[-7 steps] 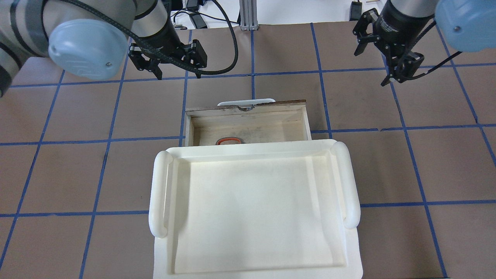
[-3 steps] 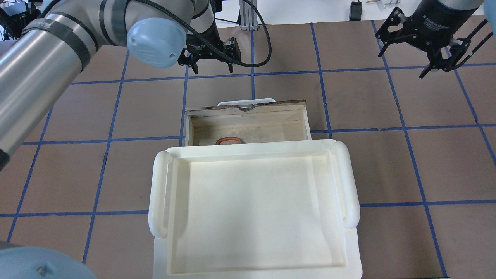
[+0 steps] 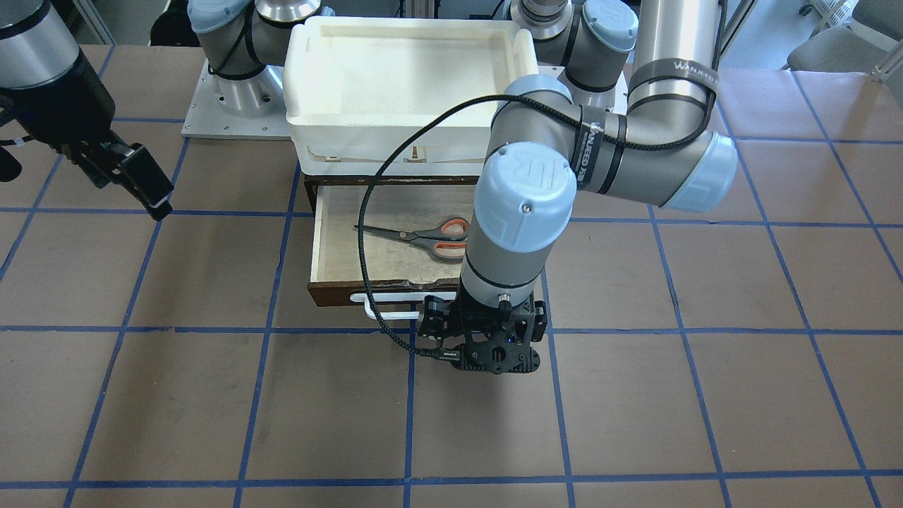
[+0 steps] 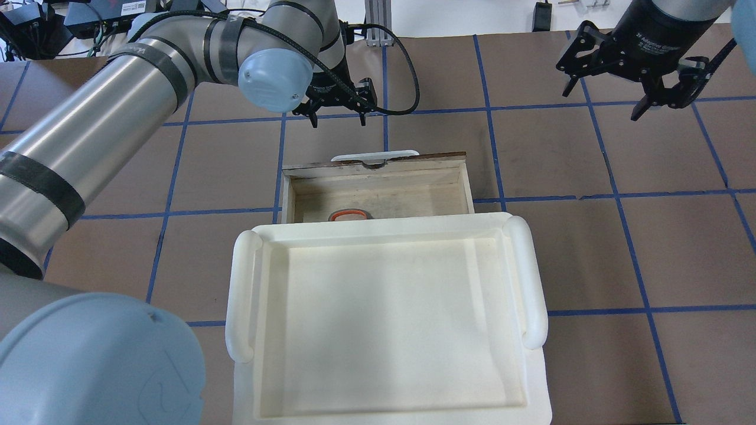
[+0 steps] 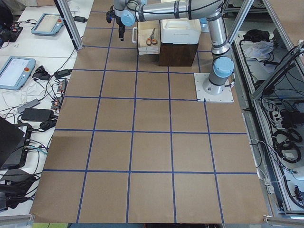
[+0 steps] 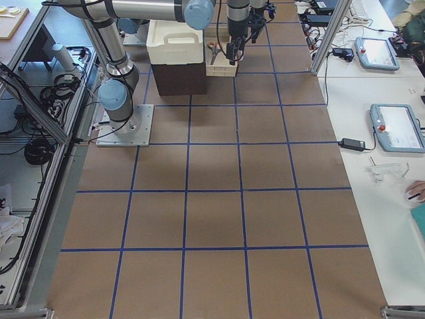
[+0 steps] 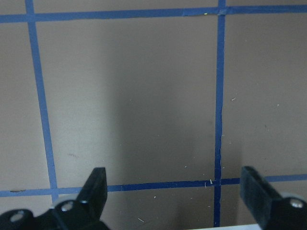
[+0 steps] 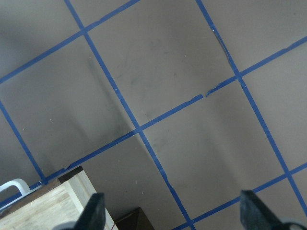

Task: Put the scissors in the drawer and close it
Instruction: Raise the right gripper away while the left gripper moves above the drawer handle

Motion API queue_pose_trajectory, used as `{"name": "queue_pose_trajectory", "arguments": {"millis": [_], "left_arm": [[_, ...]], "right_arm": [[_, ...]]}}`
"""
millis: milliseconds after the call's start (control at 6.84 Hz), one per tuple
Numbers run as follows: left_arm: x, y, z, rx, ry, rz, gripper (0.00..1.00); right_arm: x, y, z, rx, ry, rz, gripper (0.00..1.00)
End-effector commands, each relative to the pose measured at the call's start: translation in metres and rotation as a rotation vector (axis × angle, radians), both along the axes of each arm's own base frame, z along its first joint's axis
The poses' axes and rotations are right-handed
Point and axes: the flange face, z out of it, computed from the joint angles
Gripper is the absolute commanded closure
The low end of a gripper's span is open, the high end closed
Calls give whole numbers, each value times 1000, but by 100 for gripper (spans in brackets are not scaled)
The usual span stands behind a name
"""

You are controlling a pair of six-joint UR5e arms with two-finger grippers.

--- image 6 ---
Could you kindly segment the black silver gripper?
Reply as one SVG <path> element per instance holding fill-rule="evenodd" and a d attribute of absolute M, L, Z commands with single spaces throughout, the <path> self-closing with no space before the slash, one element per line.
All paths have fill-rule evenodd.
<path fill-rule="evenodd" d="M 226 59 L 230 65 L 235 61 L 240 61 L 244 57 L 245 38 L 248 34 L 248 18 L 250 10 L 249 0 L 228 0 L 227 1 L 227 25 L 228 32 L 232 40 L 236 40 L 235 59 L 234 44 L 226 44 Z"/>

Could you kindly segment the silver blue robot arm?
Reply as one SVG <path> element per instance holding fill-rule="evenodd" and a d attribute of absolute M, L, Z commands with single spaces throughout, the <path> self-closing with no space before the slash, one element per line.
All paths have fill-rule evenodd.
<path fill-rule="evenodd" d="M 112 106 L 101 100 L 101 105 L 107 112 L 111 127 L 114 127 L 110 134 L 122 133 L 123 130 L 134 128 L 130 124 L 133 120 L 133 93 L 139 81 L 136 75 L 136 67 L 128 58 L 122 40 L 119 36 L 116 21 L 120 18 L 155 20 L 155 21 L 175 21 L 180 25 L 185 23 L 190 28 L 203 31 L 208 27 L 214 14 L 215 1 L 43 1 L 43 6 L 60 7 L 71 15 L 91 24 L 95 38 L 100 42 L 98 51 L 102 51 L 107 60 L 106 70 L 112 80 L 102 84 L 100 93 L 109 89 L 110 84 L 117 84 L 116 89 L 110 90 L 112 93 Z M 248 34 L 248 22 L 250 9 L 253 8 L 250 1 L 227 1 L 227 21 L 230 32 L 230 62 L 236 62 L 238 54 L 243 54 L 244 45 Z M 167 80 L 165 91 L 160 90 L 157 84 L 159 95 L 194 95 L 206 94 L 206 75 L 195 76 L 195 71 L 199 67 L 171 67 L 175 80 Z M 161 71 L 160 76 L 168 73 Z M 182 83 L 178 88 L 170 89 L 171 84 L 176 84 L 181 76 Z"/>

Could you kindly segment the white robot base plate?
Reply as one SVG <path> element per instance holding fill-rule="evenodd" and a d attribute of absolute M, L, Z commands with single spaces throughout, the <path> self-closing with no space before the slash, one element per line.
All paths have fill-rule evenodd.
<path fill-rule="evenodd" d="M 100 138 L 95 140 L 100 147 L 148 146 L 151 134 L 154 105 L 138 104 L 133 115 L 123 128 L 116 122 L 100 126 Z"/>

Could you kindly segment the person hand with pen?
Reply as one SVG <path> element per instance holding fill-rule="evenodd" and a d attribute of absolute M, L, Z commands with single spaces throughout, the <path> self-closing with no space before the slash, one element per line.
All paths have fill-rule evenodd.
<path fill-rule="evenodd" d="M 425 198 L 425 181 L 414 181 L 406 188 L 406 196 L 408 200 L 416 200 L 420 203 L 424 202 Z"/>

